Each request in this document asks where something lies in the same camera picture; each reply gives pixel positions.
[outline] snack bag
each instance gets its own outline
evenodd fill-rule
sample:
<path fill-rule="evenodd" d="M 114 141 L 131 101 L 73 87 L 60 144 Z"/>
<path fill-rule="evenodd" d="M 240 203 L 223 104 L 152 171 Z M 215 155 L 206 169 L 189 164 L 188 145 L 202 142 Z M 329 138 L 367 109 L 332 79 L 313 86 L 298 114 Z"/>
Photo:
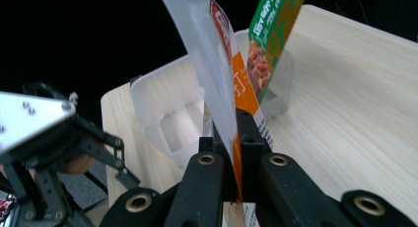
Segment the snack bag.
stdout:
<path fill-rule="evenodd" d="M 261 102 L 304 0 L 260 0 L 248 29 L 246 69 Z"/>

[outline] wooden table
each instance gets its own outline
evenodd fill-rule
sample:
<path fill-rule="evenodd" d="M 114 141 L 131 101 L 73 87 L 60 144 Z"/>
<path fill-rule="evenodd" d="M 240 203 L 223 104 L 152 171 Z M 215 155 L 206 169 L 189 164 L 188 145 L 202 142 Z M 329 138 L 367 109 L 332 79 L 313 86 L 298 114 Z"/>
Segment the wooden table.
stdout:
<path fill-rule="evenodd" d="M 293 157 L 326 194 L 366 189 L 418 223 L 418 44 L 304 6 L 286 48 L 295 88 L 289 109 L 267 123 L 274 151 Z M 140 130 L 129 84 L 106 93 L 102 109 L 142 187 L 163 192 L 181 179 Z M 113 204 L 125 189 L 111 169 L 107 182 Z"/>

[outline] metal bolt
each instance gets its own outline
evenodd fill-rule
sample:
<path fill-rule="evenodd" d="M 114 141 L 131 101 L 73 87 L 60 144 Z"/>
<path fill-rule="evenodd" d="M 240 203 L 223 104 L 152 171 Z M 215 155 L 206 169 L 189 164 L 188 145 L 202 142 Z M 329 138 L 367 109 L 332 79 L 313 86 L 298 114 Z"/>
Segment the metal bolt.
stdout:
<path fill-rule="evenodd" d="M 29 115 L 34 115 L 35 114 L 35 109 L 34 108 L 28 108 L 28 114 Z"/>
<path fill-rule="evenodd" d="M 122 167 L 122 165 L 123 165 L 122 160 L 116 160 L 116 167 L 117 167 L 117 168 Z"/>
<path fill-rule="evenodd" d="M 120 139 L 117 139 L 114 141 L 114 144 L 120 146 L 122 144 L 122 141 Z"/>
<path fill-rule="evenodd" d="M 26 217 L 27 220 L 32 220 L 32 219 L 34 219 L 35 214 L 34 214 L 33 211 L 30 210 L 26 213 L 25 217 Z"/>
<path fill-rule="evenodd" d="M 62 213 L 61 210 L 58 210 L 57 212 L 55 212 L 55 219 L 56 220 L 60 220 L 64 217 L 64 213 Z"/>
<path fill-rule="evenodd" d="M 61 108 L 64 110 L 64 111 L 70 111 L 71 110 L 71 102 L 63 102 L 62 104 L 61 104 Z"/>
<path fill-rule="evenodd" d="M 27 102 L 27 101 L 22 102 L 22 107 L 24 109 L 27 109 L 29 106 L 30 106 L 29 102 Z"/>

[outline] screw hole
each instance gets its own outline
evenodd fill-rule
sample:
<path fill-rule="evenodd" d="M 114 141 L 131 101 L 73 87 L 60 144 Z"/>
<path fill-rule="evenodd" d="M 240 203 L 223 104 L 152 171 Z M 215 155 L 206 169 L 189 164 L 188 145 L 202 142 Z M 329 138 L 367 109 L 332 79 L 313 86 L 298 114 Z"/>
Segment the screw hole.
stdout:
<path fill-rule="evenodd" d="M 202 165 L 211 165 L 215 162 L 215 157 L 213 155 L 201 155 L 197 161 Z"/>
<path fill-rule="evenodd" d="M 380 202 L 374 200 L 368 196 L 357 196 L 354 198 L 354 203 L 359 209 L 371 215 L 381 216 L 384 215 L 384 207 Z"/>
<path fill-rule="evenodd" d="M 274 155 L 270 157 L 270 162 L 275 166 L 286 166 L 289 164 L 288 160 L 280 155 Z"/>
<path fill-rule="evenodd" d="M 147 209 L 152 202 L 152 198 L 147 193 L 140 193 L 131 196 L 125 204 L 125 208 L 130 212 L 140 212 Z"/>

